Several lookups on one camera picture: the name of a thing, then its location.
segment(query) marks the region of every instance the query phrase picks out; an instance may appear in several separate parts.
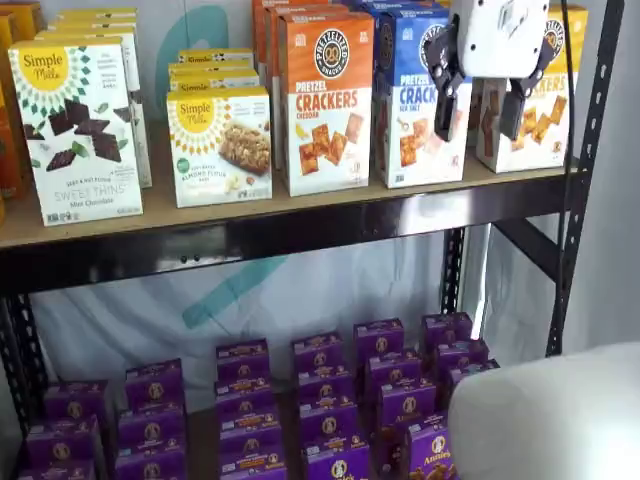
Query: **black metal shelf frame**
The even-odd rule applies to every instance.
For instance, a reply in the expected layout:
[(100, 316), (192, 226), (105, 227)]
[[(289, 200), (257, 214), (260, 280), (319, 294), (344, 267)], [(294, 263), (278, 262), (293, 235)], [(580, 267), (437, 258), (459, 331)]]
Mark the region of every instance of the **black metal shelf frame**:
[[(42, 395), (48, 381), (29, 303), (31, 292), (444, 230), (441, 311), (453, 312), (465, 227), (490, 223), (551, 280), (562, 282), (560, 301), (566, 306), (624, 6), (625, 0), (607, 1), (582, 152), (569, 184), (562, 279), (556, 278), (558, 245), (526, 220), (562, 211), (565, 182), (561, 175), (0, 249), (0, 356), (23, 434), (43, 413)], [(559, 317), (554, 309), (548, 356), (562, 353), (564, 322), (564, 314)]]

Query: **cracker image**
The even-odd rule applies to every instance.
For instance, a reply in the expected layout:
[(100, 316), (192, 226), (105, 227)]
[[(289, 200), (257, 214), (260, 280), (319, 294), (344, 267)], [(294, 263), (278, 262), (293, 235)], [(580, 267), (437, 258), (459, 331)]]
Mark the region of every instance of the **cracker image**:
[(326, 123), (311, 130), (316, 155), (329, 155), (329, 126)]
[(336, 167), (340, 163), (340, 159), (342, 158), (342, 154), (344, 153), (344, 148), (347, 146), (347, 137), (338, 132), (333, 132), (333, 137), (331, 138), (331, 145), (329, 146), (329, 155), (327, 155), (327, 160), (333, 163)]
[(222, 133), (220, 156), (246, 172), (262, 176), (271, 169), (271, 142), (259, 130), (232, 123)]
[(416, 137), (408, 135), (400, 137), (400, 164), (408, 167), (416, 163)]
[(427, 136), (429, 134), (429, 120), (423, 118), (413, 122), (413, 135), (415, 136), (416, 150), (424, 147), (427, 143)]
[(313, 143), (300, 145), (300, 167), (302, 168), (302, 175), (309, 175), (318, 171), (318, 156)]
[(567, 106), (567, 99), (562, 95), (556, 97), (556, 103), (553, 105), (553, 111), (551, 112), (551, 123), (560, 125), (564, 109)]
[(362, 127), (363, 118), (357, 113), (351, 113), (349, 115), (349, 121), (347, 122), (347, 129), (344, 134), (351, 143), (358, 143), (360, 137), (360, 127)]
[(549, 127), (551, 127), (551, 123), (551, 118), (543, 113), (540, 120), (538, 120), (536, 128), (531, 132), (531, 136), (536, 143), (542, 144), (544, 137), (546, 137), (547, 132), (549, 131)]

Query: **shelf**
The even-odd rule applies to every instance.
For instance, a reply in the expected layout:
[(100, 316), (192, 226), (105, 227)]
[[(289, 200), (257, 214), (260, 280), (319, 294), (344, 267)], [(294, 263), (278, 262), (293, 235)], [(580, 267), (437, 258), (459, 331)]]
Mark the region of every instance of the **shelf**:
[(144, 215), (45, 228), (35, 189), (7, 202), (0, 291), (93, 284), (561, 209), (560, 169), (496, 175), (472, 156), (456, 183), (389, 190), (372, 174), (365, 188), (290, 198), (276, 175), (272, 200), (178, 209), (168, 144), (154, 146)]

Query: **orange box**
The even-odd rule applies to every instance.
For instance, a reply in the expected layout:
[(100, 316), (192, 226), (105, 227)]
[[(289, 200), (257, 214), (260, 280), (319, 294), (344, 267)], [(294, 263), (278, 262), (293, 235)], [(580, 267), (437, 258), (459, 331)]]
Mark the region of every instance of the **orange box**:
[(373, 18), (282, 15), (278, 55), (290, 195), (368, 185)]

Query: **blue cracker box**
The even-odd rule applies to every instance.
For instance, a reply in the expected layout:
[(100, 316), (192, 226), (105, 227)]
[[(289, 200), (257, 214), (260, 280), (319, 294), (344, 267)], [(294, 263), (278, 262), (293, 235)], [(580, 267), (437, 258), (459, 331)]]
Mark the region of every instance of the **blue cracker box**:
[(434, 131), (438, 92), (424, 53), (448, 18), (441, 7), (390, 10), (379, 18), (375, 163), (389, 188), (462, 180), (471, 79), (458, 89), (453, 138), (445, 142)]

